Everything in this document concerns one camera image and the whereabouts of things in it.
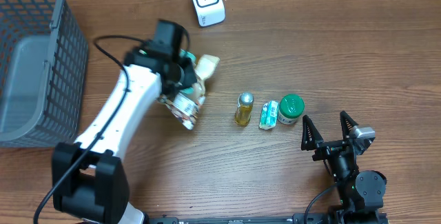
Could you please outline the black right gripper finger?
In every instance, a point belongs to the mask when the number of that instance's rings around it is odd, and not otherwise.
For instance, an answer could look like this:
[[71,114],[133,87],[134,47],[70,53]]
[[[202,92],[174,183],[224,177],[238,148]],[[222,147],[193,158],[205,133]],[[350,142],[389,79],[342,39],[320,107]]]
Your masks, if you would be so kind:
[[340,113],[340,124],[344,139],[354,139],[356,137],[355,131],[358,124],[345,111]]
[[304,115],[302,118],[301,150],[316,150],[322,142],[323,138],[313,121],[307,115]]

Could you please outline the green lid white jar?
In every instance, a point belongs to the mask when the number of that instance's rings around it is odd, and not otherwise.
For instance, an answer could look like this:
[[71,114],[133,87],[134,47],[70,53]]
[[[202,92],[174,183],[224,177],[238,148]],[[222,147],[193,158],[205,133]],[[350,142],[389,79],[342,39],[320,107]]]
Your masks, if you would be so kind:
[[278,121],[285,125],[293,125],[305,110],[303,99],[297,94],[284,96],[278,105]]

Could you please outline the teal white tissue packet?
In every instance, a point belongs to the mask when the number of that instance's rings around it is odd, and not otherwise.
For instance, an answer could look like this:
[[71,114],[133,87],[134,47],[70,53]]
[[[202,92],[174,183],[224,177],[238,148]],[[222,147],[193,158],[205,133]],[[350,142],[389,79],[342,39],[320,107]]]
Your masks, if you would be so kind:
[[259,128],[270,130],[276,126],[278,117],[278,102],[269,101],[262,106]]

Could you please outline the yellow liquid bottle silver cap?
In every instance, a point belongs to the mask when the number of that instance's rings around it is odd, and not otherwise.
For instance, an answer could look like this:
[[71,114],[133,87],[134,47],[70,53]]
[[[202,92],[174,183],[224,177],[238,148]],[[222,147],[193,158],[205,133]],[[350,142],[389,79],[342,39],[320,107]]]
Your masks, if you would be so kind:
[[235,112],[235,121],[238,125],[246,126],[251,119],[254,95],[251,92],[243,92],[238,97]]

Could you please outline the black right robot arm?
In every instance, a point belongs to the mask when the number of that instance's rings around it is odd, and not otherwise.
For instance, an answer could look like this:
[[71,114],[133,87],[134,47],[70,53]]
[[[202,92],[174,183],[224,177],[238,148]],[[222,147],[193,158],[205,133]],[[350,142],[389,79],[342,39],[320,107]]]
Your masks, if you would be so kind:
[[[313,151],[312,159],[322,161],[334,184],[315,196],[304,214],[303,223],[388,223],[387,215],[379,213],[387,178],[375,170],[360,171],[357,157],[367,151],[376,138],[375,130],[359,125],[345,111],[340,113],[342,138],[325,141],[313,121],[302,118],[301,149]],[[340,204],[329,207],[325,214],[312,214],[313,204],[323,195],[336,190]]]

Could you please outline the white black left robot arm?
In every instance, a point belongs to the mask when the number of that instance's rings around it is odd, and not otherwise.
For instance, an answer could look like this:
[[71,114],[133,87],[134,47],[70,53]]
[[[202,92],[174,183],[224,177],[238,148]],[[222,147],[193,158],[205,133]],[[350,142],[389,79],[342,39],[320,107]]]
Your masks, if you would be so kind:
[[181,48],[188,38],[183,26],[161,19],[152,39],[139,39],[123,61],[114,60],[119,80],[94,122],[74,143],[54,149],[52,189],[34,222],[52,200],[56,210],[88,223],[149,223],[149,216],[130,204],[123,159],[150,106],[197,81],[193,61]]

